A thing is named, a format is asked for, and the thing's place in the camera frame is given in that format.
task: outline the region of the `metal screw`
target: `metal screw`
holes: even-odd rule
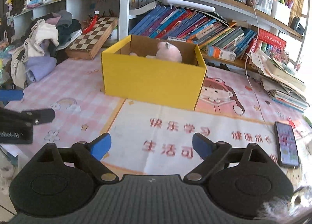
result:
[[[187,174],[186,178],[190,181],[199,181],[202,179],[202,176],[198,173]]]
[[[116,179],[116,175],[112,173],[106,173],[101,176],[101,179],[107,182],[114,181]]]

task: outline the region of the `stuffed animal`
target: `stuffed animal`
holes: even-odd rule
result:
[[[169,42],[160,42],[157,45],[158,51],[156,53],[156,58],[164,61],[172,61],[172,62],[182,62],[182,56],[179,49],[170,44]]]

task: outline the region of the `desk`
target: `desk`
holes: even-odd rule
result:
[[[311,128],[301,113],[275,103],[257,82],[252,81],[252,85],[266,124],[242,75],[208,66],[202,94],[191,112],[107,96],[102,93],[99,56],[93,61],[68,59],[49,76],[27,87],[22,101],[6,106],[16,111],[52,107],[56,112],[54,121],[34,126],[32,145],[3,146],[15,155],[23,152],[32,157],[48,142],[70,147],[108,131],[112,148],[102,162],[119,176],[184,176],[202,161],[191,147],[193,133],[200,132],[214,142],[227,141],[233,147],[258,143],[277,161],[275,121],[292,120],[297,138],[310,133]]]

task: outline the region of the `wooden chessboard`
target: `wooden chessboard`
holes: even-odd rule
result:
[[[118,18],[99,18],[93,29],[82,34],[67,48],[71,58],[93,59],[118,24]]]

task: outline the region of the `plastic bag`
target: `plastic bag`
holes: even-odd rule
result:
[[[5,49],[9,45],[9,39],[7,38],[7,31],[4,31],[3,41],[0,42],[0,50]]]

